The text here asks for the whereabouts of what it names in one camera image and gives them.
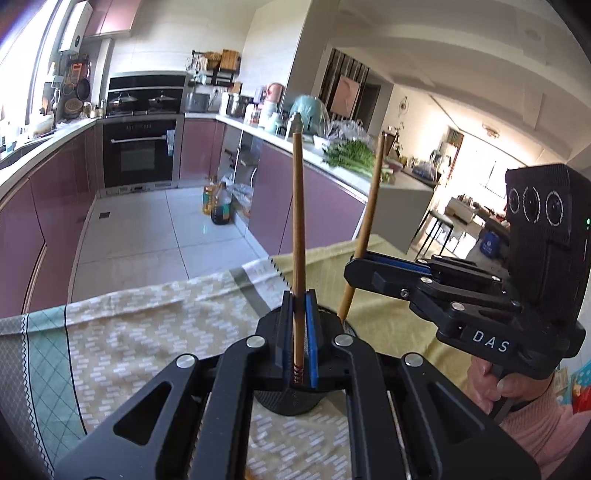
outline soy sauce bottle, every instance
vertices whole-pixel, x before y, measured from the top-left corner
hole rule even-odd
[[[219,185],[212,204],[212,222],[216,225],[225,225],[230,223],[230,204],[232,195],[226,189],[226,182]]]

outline pot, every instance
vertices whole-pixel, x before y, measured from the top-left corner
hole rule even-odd
[[[137,101],[129,93],[120,93],[119,96],[109,102],[109,110],[123,110],[130,108]]]
[[[205,113],[209,108],[209,94],[189,92],[185,103],[185,111],[193,113]]]
[[[175,100],[176,98],[166,96],[164,92],[160,92],[160,96],[149,98],[148,103],[150,104],[150,108],[155,110],[166,110],[167,107],[173,108],[170,103],[174,102]]]
[[[247,97],[237,93],[230,94],[226,113],[234,118],[244,118],[246,107],[249,103],[252,103],[253,100],[253,97]]]

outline kitchen cabinet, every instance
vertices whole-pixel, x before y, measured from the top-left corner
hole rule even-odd
[[[304,208],[306,248],[317,248],[351,240],[365,202],[335,179],[304,163]],[[290,208],[279,253],[292,252],[293,209]]]
[[[85,37],[98,37],[130,33],[141,0],[90,0],[90,4]]]
[[[219,164],[223,130],[220,133],[217,123],[215,120],[205,119],[185,120],[181,144],[181,180],[198,180],[209,177],[214,145]]]
[[[264,143],[248,229],[269,255],[277,255],[291,206],[291,155]]]
[[[0,210],[0,241],[0,318],[5,318],[22,313],[44,243],[29,181]]]
[[[59,149],[30,178],[47,250],[31,298],[32,312],[67,303],[76,249],[92,198],[85,136]]]
[[[97,170],[97,146],[96,130],[98,127],[89,128],[84,133],[84,147],[86,151],[86,170],[88,172],[88,187],[91,198],[94,198],[98,189]]]
[[[223,138],[226,133],[225,123],[216,121],[215,124],[216,129],[213,133],[212,161],[209,166],[209,178],[217,175],[217,170],[220,166],[220,160],[222,158]]]

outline bar stool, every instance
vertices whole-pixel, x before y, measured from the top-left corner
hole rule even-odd
[[[429,245],[425,249],[425,253],[427,253],[429,251],[429,248],[431,248],[431,245],[433,243],[433,240],[435,240],[435,237],[437,235],[439,235],[439,232],[441,231],[443,225],[446,225],[446,226],[449,227],[449,233],[447,234],[446,239],[443,242],[443,246],[441,247],[441,252],[439,252],[439,255],[441,255],[443,253],[443,250],[445,249],[445,246],[447,245],[447,242],[449,241],[450,237],[452,236],[452,232],[453,232],[453,220],[450,219],[447,215],[442,215],[441,213],[436,212],[435,210],[429,210],[427,212],[427,214],[425,215],[425,218],[421,222],[421,225],[419,225],[418,230],[414,234],[413,240],[418,235],[419,231],[421,231],[421,228],[423,228],[423,225],[425,225],[425,222],[427,221],[427,219],[429,218],[429,216],[432,216],[433,218],[435,218],[436,221],[435,221],[435,224],[433,225],[433,228],[431,228],[431,231],[427,235],[427,238],[425,239],[425,241],[421,245],[421,248],[418,249],[417,256],[414,257],[415,260],[417,258],[419,258],[419,256],[421,255],[421,251],[423,250],[423,248],[425,247],[425,245],[429,241],[429,237],[431,237],[431,241],[429,242]]]

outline kitchen countertop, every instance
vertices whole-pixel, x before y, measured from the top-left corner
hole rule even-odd
[[[269,132],[265,132],[261,128],[252,127],[250,125],[242,123],[241,120],[231,118],[225,115],[219,115],[217,113],[185,113],[186,119],[215,119],[220,122],[229,125],[230,127],[244,130],[246,133],[258,137],[271,145],[274,145],[288,153],[293,153],[293,142],[291,140],[285,140],[284,137],[278,137],[272,135]],[[305,142],[303,144],[303,156],[304,161],[316,168],[319,168],[329,173],[334,178],[340,180],[349,187],[357,190],[363,195],[369,195],[369,188],[371,186],[371,179],[369,177],[362,177],[342,167],[331,167],[328,163],[323,161],[324,152],[314,147],[314,144]],[[386,189],[404,189],[404,190],[430,190],[424,183],[402,173],[395,175],[396,179],[394,185],[383,184],[381,187]]]
[[[92,127],[96,121],[95,118],[78,120],[59,128],[41,145],[23,155],[14,164],[0,170],[0,200],[40,162],[66,142]]]
[[[285,140],[284,137],[272,135],[262,129],[252,127],[242,123],[240,120],[230,118],[228,116],[219,115],[218,113],[185,113],[186,119],[213,119],[229,125],[230,127],[244,130],[246,133],[258,137],[271,145],[274,145],[288,153],[293,153],[293,143],[291,140]],[[55,150],[60,148],[66,142],[81,134],[83,131],[91,128],[97,122],[104,122],[100,119],[86,119],[73,121],[66,126],[59,128],[48,140],[41,145],[31,150],[26,155],[23,155],[13,165],[0,170],[0,199],[2,199],[12,187],[14,187],[23,177],[25,177],[32,169],[34,169],[39,162],[43,161]],[[303,145],[304,161],[315,166],[316,168],[329,173],[335,179],[343,182],[349,187],[355,189],[357,192],[367,196],[371,180],[369,177],[359,176],[345,168],[331,167],[323,161],[323,151],[314,147],[313,144],[305,142]],[[395,175],[395,183],[381,185],[383,189],[389,190],[430,190],[433,189],[426,186],[424,183],[412,178],[404,173]]]

